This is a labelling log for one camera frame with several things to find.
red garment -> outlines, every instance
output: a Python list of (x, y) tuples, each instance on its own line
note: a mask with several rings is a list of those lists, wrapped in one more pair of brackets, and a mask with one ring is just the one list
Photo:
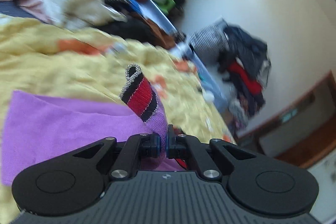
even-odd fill
[(244, 84), (247, 86), (249, 92), (252, 95), (257, 95), (261, 93), (263, 88), (256, 80), (251, 80), (246, 71), (239, 65), (236, 61), (233, 62), (227, 69), (228, 71), (238, 73), (240, 78), (243, 80)]

white wall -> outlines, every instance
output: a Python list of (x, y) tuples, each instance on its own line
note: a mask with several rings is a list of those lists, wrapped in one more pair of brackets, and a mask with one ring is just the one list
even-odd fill
[(247, 130), (293, 102), (330, 69), (336, 75), (334, 0), (187, 0), (184, 10), (186, 33), (223, 16), (268, 43), (273, 67), (266, 105)]

metal screw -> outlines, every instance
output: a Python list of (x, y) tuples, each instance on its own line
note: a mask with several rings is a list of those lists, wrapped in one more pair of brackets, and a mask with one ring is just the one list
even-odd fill
[(164, 179), (170, 179), (171, 178), (171, 175), (169, 175), (169, 174), (165, 174), (165, 175), (163, 175), (162, 176)]
[(112, 177), (116, 179), (122, 179), (128, 175), (128, 173), (125, 170), (117, 169), (111, 172)]
[(204, 171), (203, 175), (207, 178), (214, 179), (219, 176), (219, 172), (216, 170), (209, 169)]

purple cloth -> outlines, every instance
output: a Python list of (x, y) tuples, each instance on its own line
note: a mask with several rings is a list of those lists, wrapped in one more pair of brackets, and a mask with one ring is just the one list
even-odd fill
[[(125, 141), (152, 133), (127, 106), (14, 91), (2, 135), (1, 178), (11, 185), (23, 169), (105, 137)], [(157, 170), (181, 170), (164, 159)]]

bed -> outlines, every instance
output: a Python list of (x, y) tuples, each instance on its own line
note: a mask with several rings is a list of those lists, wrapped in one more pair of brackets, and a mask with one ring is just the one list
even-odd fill
[[(166, 18), (166, 16), (160, 11), (160, 9), (152, 0), (147, 0), (140, 3), (140, 8), (145, 17), (153, 20), (163, 30), (165, 30), (166, 33), (170, 34), (176, 32), (173, 24), (171, 24), (171, 22)], [(12, 1), (0, 2), (0, 13), (14, 17), (34, 18), (33, 15), (22, 10), (20, 7), (17, 7)], [(190, 54), (189, 58), (195, 64), (198, 73), (201, 76), (201, 84), (203, 88), (205, 90), (211, 91), (214, 94), (214, 105), (219, 113), (223, 113), (228, 106), (228, 97), (230, 91), (226, 88), (223, 89), (219, 87), (214, 77), (211, 76), (207, 68), (196, 54)]]
[[(161, 12), (153, 12), (155, 7), (150, 0), (142, 4), (145, 14), (166, 31), (173, 30)], [(178, 72), (172, 62), (173, 56), (166, 50), (124, 41), (93, 28), (70, 32), (36, 19), (21, 18), (32, 16), (13, 3), (0, 3), (0, 13), (16, 16), (0, 14), (0, 128), (13, 90), (122, 104), (119, 93), (125, 84), (125, 68), (132, 62), (140, 65), (149, 80), (156, 75), (164, 76), (168, 98), (163, 104), (169, 123), (202, 142), (223, 138), (234, 143), (215, 106), (206, 103), (197, 91), (197, 75)], [(92, 58), (69, 51), (59, 52), (55, 47), (59, 38), (76, 38), (94, 47), (100, 46), (97, 43), (120, 42), (125, 44), (127, 53)], [(202, 71), (201, 62), (194, 62), (200, 73), (207, 72)], [(0, 208), (1, 224), (9, 223), (18, 214), (10, 187), (0, 185)]]

